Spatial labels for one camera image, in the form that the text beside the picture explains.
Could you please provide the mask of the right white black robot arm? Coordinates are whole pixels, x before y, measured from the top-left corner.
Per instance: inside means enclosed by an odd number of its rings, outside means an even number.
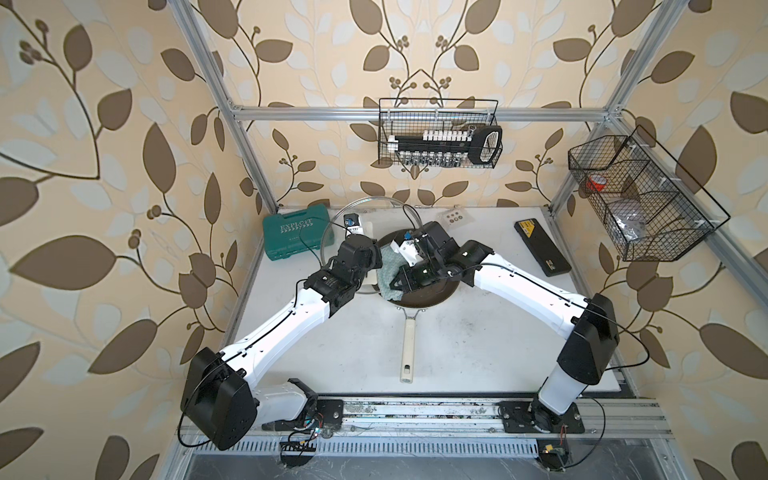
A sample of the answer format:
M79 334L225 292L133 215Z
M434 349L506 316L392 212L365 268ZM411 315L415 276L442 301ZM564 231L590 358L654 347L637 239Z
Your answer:
M442 281L461 281L509 301L565 339L556 366L529 407L540 430L552 430L587 387L600 383L620 341L607 297L586 298L560 289L478 241L459 245L436 221L397 235L387 246L398 270L392 279L381 280L381 287L406 295Z

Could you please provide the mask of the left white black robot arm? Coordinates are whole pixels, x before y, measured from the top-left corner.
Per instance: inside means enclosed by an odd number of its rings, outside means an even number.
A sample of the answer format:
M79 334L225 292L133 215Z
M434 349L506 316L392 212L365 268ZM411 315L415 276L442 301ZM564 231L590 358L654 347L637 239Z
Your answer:
M367 274L382 267L376 241L352 234L318 271L297 282L295 296L256 330L215 352L201 349L190 361L180 403L207 441L220 450L238 443L255 425L312 425L316 393L292 378L259 385L267 371L296 342L349 303Z

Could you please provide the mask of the glass pot lid cream handle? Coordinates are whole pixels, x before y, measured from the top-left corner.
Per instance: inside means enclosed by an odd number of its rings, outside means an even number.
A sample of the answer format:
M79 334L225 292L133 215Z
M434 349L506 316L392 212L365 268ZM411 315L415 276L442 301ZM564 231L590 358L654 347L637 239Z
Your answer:
M306 280L305 289L341 298L353 296L373 281L382 296L394 300L412 290L407 272L420 257L409 231L404 240L380 245L366 235L365 224L356 212L344 213L339 227L345 230L345 239L337 254Z

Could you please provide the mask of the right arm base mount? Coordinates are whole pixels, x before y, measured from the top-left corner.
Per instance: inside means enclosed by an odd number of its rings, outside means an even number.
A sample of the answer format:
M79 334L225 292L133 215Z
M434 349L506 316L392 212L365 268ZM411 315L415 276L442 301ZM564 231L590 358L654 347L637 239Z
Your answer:
M503 429L508 434L584 434L578 406L572 403L556 414L538 400L507 400L497 404Z

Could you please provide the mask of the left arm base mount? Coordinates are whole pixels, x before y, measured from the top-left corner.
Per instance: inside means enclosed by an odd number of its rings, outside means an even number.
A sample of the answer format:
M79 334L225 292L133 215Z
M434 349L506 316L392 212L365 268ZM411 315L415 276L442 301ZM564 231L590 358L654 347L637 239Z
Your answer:
M292 432L318 429L322 434L339 431L344 417L344 401L341 399L309 400L297 417L277 420L261 426L268 432Z

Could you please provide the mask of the green microfibre cloth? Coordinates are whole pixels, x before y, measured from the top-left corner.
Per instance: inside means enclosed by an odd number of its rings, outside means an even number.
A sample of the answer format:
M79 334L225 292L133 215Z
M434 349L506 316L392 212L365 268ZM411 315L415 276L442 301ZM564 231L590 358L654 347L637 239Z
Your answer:
M390 284L397 277L402 266L409 268L410 265L391 245L381 248L381 256L382 266L377 270L377 285L380 294L387 301L398 302L402 299L404 293L402 290L394 289Z

